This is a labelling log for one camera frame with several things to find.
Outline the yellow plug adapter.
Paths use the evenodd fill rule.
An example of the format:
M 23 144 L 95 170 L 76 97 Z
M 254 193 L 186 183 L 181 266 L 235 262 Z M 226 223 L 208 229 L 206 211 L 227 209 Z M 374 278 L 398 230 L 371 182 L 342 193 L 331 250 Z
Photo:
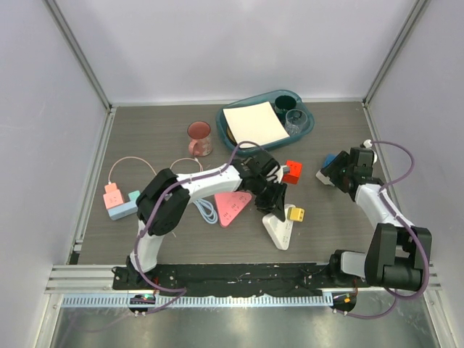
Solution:
M 287 218 L 291 221 L 302 222 L 304 220 L 305 210 L 300 207 L 290 207 L 287 212 Z

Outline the white triangular power strip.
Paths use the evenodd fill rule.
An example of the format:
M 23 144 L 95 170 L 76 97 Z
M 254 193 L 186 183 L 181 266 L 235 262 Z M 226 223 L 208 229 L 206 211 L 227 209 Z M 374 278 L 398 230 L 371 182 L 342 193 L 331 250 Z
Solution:
M 274 214 L 270 213 L 262 218 L 262 224 L 268 232 L 275 247 L 279 250 L 287 250 L 289 248 L 291 233 L 294 221 L 288 219 L 289 210 L 295 208 L 294 204 L 285 204 L 286 219 L 280 221 Z

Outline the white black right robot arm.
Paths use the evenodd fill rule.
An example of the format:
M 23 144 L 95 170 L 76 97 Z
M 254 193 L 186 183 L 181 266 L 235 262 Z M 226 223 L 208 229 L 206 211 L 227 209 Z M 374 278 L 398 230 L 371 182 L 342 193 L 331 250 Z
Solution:
M 328 279 L 344 286 L 355 276 L 371 286 L 421 292 L 430 276 L 431 232 L 414 225 L 394 205 L 384 182 L 373 175 L 376 160 L 372 149 L 352 147 L 328 155 L 316 174 L 323 184 L 349 194 L 374 227 L 365 254 L 337 249 L 331 255 Z

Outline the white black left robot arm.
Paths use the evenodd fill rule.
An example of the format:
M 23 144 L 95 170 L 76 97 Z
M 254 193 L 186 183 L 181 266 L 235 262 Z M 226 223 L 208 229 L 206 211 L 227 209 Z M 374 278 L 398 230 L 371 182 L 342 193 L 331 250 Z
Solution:
M 236 191 L 252 194 L 261 213 L 285 220 L 287 184 L 278 161 L 267 151 L 260 150 L 244 159 L 231 157 L 219 167 L 198 173 L 161 170 L 136 200 L 138 233 L 126 261 L 130 282 L 138 289 L 153 284 L 153 269 L 164 236 L 177 227 L 189 204 Z

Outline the blue cube socket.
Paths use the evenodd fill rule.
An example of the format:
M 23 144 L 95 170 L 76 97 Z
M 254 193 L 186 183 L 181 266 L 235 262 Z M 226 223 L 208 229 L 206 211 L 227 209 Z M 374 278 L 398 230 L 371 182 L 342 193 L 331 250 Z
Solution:
M 328 172 L 332 172 L 337 168 L 337 155 L 335 154 L 328 154 L 324 160 L 323 167 Z

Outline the pink triangular power strip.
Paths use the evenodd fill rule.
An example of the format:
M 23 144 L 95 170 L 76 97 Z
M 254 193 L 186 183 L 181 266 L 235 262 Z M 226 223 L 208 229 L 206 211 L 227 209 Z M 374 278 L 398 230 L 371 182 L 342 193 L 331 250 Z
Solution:
M 218 221 L 227 228 L 252 200 L 252 195 L 243 191 L 224 192 L 214 195 Z

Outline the white plug adapter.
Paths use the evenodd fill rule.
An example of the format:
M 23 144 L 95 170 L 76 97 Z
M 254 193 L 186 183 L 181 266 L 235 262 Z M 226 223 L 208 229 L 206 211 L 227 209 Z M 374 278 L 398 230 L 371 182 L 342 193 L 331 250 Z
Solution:
M 331 174 L 325 169 L 322 168 L 316 173 L 316 178 L 325 186 L 335 186 L 331 180 Z

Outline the red cube socket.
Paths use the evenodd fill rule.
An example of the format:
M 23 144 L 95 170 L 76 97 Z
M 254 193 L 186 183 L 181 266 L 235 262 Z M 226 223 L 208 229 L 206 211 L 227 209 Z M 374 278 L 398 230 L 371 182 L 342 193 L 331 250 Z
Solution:
M 292 160 L 287 160 L 286 161 L 286 170 L 283 175 L 282 181 L 284 183 L 289 183 L 293 185 L 297 185 L 298 181 L 301 177 L 302 174 L 302 163 L 300 162 L 295 162 Z

